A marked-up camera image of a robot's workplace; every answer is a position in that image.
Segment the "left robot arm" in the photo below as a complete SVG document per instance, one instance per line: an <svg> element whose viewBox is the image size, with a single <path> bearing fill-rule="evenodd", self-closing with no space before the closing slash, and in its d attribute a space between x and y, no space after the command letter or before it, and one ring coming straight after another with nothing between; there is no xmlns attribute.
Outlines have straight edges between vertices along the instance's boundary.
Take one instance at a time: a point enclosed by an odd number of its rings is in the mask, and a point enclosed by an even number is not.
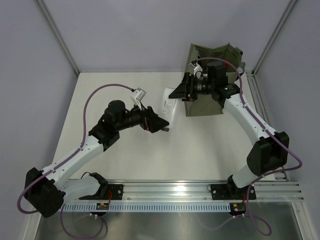
<svg viewBox="0 0 320 240"><path fill-rule="evenodd" d="M156 133L169 126L169 122L158 116L151 106L135 105L128 110L123 101L111 101L79 148L41 170L33 167L26 173L23 197L45 218L75 199L87 196L103 199L108 192L108 181L100 174L94 172L83 179L69 179L108 150L120 138L120 131L135 126Z"/></svg>

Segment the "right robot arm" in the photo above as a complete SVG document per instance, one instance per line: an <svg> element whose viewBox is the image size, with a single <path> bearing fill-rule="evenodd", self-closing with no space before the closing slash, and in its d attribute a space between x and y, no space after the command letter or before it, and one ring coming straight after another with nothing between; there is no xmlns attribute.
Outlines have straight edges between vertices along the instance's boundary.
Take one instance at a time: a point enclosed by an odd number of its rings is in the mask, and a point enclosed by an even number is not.
<svg viewBox="0 0 320 240"><path fill-rule="evenodd" d="M189 66L193 68L192 72L184 73L181 83L169 98L194 102L199 95L210 95L223 111L233 116L252 143L246 165L229 176L225 184L210 186L212 198L249 198L248 187L254 180L282 168L287 163L289 136L284 131L277 132L254 111L245 99L241 87L229 82L225 62L211 61L206 65L206 69L202 69L194 60Z"/></svg>

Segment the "white bottle black cap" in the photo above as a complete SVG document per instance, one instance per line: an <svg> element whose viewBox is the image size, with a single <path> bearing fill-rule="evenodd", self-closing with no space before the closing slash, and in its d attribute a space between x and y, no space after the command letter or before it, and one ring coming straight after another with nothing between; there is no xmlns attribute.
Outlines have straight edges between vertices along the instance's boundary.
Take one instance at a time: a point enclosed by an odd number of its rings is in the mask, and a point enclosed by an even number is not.
<svg viewBox="0 0 320 240"><path fill-rule="evenodd" d="M169 123L168 126L161 129L163 132L169 132L177 121L179 101L176 98L169 98L174 90L174 88L167 87L163 92L159 116Z"/></svg>

